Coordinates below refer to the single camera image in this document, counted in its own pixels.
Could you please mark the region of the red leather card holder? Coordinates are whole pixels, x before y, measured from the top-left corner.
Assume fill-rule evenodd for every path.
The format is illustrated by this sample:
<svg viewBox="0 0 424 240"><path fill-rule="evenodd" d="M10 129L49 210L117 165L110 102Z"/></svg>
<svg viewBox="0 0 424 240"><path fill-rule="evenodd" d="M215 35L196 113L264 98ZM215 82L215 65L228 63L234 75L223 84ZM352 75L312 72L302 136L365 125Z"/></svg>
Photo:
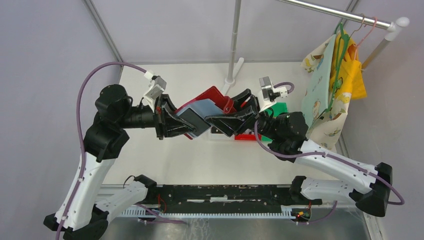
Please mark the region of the red leather card holder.
<svg viewBox="0 0 424 240"><path fill-rule="evenodd" d="M205 117L208 116L235 113L236 109L229 108L230 100L231 98L229 96L224 96L216 86L212 86L192 100L183 104L175 113L179 116L183 111L191 108L204 120ZM191 137L189 133L184 135L190 140L195 139Z"/></svg>

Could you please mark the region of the black credit card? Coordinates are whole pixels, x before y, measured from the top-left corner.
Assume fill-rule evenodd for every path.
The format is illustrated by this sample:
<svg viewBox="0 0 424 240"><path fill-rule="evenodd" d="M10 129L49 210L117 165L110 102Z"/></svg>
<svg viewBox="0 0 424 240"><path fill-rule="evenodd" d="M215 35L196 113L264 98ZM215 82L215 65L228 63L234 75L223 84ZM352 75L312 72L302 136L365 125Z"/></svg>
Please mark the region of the black credit card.
<svg viewBox="0 0 424 240"><path fill-rule="evenodd" d="M192 138L199 137L211 128L211 125L191 108L187 108L179 117L194 126L195 130L189 133Z"/></svg>

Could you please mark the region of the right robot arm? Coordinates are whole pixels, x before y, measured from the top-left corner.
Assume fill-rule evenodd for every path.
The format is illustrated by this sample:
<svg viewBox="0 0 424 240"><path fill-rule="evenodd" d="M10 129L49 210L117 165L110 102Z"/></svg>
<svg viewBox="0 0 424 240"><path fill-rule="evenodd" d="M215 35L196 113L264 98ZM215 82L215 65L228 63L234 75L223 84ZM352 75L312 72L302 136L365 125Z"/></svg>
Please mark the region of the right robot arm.
<svg viewBox="0 0 424 240"><path fill-rule="evenodd" d="M253 95L249 89L230 98L235 112L209 115L205 121L227 136L252 130L256 139L267 137L269 144L261 147L281 161L314 168L333 177L319 181L297 176L289 189L289 199L295 204L306 200L328 199L353 203L359 210L384 217L390 204L393 169L386 163L365 164L334 153L307 138L308 125L299 111L277 116L268 113L276 98L287 96L287 91L266 90Z"/></svg>

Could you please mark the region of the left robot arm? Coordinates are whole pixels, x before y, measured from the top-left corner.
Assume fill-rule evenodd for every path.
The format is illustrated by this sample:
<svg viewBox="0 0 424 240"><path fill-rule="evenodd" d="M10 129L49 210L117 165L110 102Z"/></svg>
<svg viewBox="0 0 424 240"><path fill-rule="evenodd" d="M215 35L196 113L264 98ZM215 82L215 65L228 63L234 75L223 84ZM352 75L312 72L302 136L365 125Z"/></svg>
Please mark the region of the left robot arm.
<svg viewBox="0 0 424 240"><path fill-rule="evenodd" d="M103 88L95 101L97 113L82 140L82 153L71 188L60 209L47 215L44 225L64 240L98 240L110 222L130 206L157 198L157 183L145 175L104 201L98 192L111 166L129 140L127 129L155 128L158 139L196 130L176 115L167 94L161 94L156 108L133 106L133 99L119 84Z"/></svg>

